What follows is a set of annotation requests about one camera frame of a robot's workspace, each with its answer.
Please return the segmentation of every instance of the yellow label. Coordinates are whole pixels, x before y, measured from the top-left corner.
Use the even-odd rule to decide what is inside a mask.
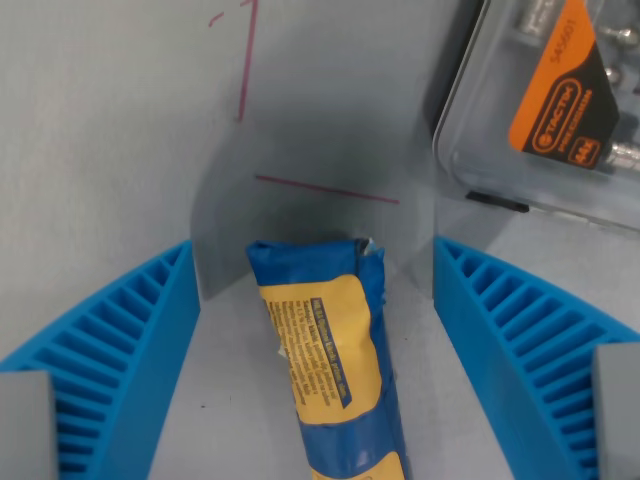
[[[360,280],[343,275],[260,293],[289,359],[300,421],[343,423],[373,410],[382,378]]]
[[[335,480],[333,478],[320,475],[316,471],[311,472],[312,480]],[[350,478],[349,480],[405,480],[402,473],[402,465],[400,464],[400,457],[396,452],[391,452],[384,457],[378,465],[373,467],[368,472],[358,475],[357,477]]]

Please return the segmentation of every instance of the clear plastic case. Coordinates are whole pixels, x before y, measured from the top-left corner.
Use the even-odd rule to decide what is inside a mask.
[[[566,23],[572,8],[584,11],[588,25],[572,30],[571,20]],[[640,35],[634,26],[638,20],[640,2],[633,0],[485,2],[435,132],[434,151],[440,164],[471,190],[640,229]],[[555,51],[570,57],[569,48],[569,53],[562,50],[565,41],[588,51],[588,35],[595,38],[591,57],[584,62],[574,59],[576,71],[584,67],[581,62],[591,62],[590,70],[581,74],[592,83],[581,91],[594,90],[609,102],[608,110],[579,117],[576,112],[582,104],[575,97],[575,110],[562,117],[561,109],[554,110],[559,104],[553,103],[553,89],[564,77],[545,93],[548,107],[541,104],[540,112],[528,109],[524,99],[535,90],[532,85],[544,70],[543,63],[554,61],[549,55]],[[544,128],[550,118],[545,109],[551,116],[558,112],[560,124],[566,120],[564,137],[558,134],[558,141],[570,137],[577,123],[578,131],[574,129],[566,146],[567,158],[580,158],[582,150],[588,165],[514,147],[518,116],[528,115],[532,124]],[[591,150],[585,150],[589,144],[579,130],[588,123],[603,137]],[[531,132],[535,148],[541,137]]]

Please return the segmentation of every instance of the blue plastic bracket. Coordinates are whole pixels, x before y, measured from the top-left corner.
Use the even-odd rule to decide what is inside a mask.
[[[138,267],[0,363],[50,373],[61,480],[147,477],[200,313],[191,250]]]
[[[517,480],[598,478],[594,348],[640,335],[567,292],[447,238],[435,307]]]

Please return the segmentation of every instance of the ribbed surface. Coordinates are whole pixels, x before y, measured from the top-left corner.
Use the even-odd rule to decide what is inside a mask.
[[[170,251],[87,305],[18,368],[51,374],[62,480],[87,478],[114,398],[183,250]]]
[[[588,305],[525,272],[441,242],[462,284],[470,287],[466,294],[477,305],[477,318],[502,338],[500,345],[534,392],[581,478],[597,479],[591,361],[596,345],[621,340],[601,321],[601,312],[590,315]]]

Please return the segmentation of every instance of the gray block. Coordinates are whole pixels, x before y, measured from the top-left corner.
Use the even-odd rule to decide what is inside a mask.
[[[601,480],[640,479],[640,343],[602,345],[593,359]]]
[[[54,418],[48,373],[0,374],[0,479],[58,478]]]

